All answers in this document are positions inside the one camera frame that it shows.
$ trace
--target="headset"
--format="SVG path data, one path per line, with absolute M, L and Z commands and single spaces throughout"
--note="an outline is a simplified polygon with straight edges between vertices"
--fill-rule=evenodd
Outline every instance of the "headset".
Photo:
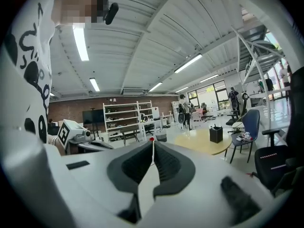
M 103 0 L 103 6 L 106 6 L 106 9 L 101 9 L 98 11 L 97 17 L 102 17 L 106 25 L 110 25 L 119 10 L 118 4 L 115 2 L 109 8 L 109 0 Z

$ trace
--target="air vent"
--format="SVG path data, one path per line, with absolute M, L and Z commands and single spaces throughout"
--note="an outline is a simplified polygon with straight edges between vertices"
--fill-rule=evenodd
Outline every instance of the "air vent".
M 123 89 L 123 95 L 142 95 L 145 93 L 146 91 L 143 89 Z

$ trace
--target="pen holder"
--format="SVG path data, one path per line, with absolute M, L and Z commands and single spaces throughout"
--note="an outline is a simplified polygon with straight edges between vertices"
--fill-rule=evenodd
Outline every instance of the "pen holder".
M 213 127 L 209 129 L 210 141 L 219 143 L 223 140 L 223 127 Z

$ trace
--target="white shirt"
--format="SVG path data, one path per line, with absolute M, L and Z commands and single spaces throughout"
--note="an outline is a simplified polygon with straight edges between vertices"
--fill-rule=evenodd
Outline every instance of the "white shirt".
M 280 77 L 281 79 L 283 80 L 284 83 L 287 83 L 288 82 L 288 73 L 287 73 L 287 69 L 286 68 L 283 68 L 280 70 Z
M 28 0 L 0 48 L 0 125 L 21 127 L 47 142 L 52 85 L 50 39 L 54 0 Z
M 185 99 L 180 99 L 179 103 L 182 105 L 182 107 L 185 110 L 185 113 L 189 113 L 189 107 L 188 103 L 185 101 Z

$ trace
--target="brick wall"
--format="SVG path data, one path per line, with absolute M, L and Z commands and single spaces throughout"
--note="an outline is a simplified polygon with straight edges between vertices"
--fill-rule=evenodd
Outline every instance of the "brick wall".
M 103 103 L 106 105 L 110 105 L 111 102 L 109 101 L 110 98 L 95 98 L 95 99 L 86 99 L 86 100 L 74 100 L 74 101 L 62 101 L 62 102 L 53 102 L 49 104 L 48 108 L 48 118 L 53 119 L 54 122 L 68 119 L 73 120 L 78 123 L 83 122 L 82 112 L 83 111 L 90 111 L 91 108 L 95 108 L 96 110 L 103 108 Z M 117 97 L 116 103 L 117 104 L 126 104 L 126 103 L 135 103 L 138 102 L 149 102 L 152 101 L 152 106 L 158 106 L 160 115 L 162 112 L 167 115 L 171 109 L 171 102 L 178 101 L 177 97 L 174 96 L 162 96 L 162 97 Z M 125 113 L 120 114 L 119 117 L 126 118 L 132 117 L 134 113 Z M 123 121 L 124 124 L 131 124 L 135 123 L 135 119 L 125 120 Z M 98 128 L 103 132 L 105 131 L 104 123 L 100 123 Z

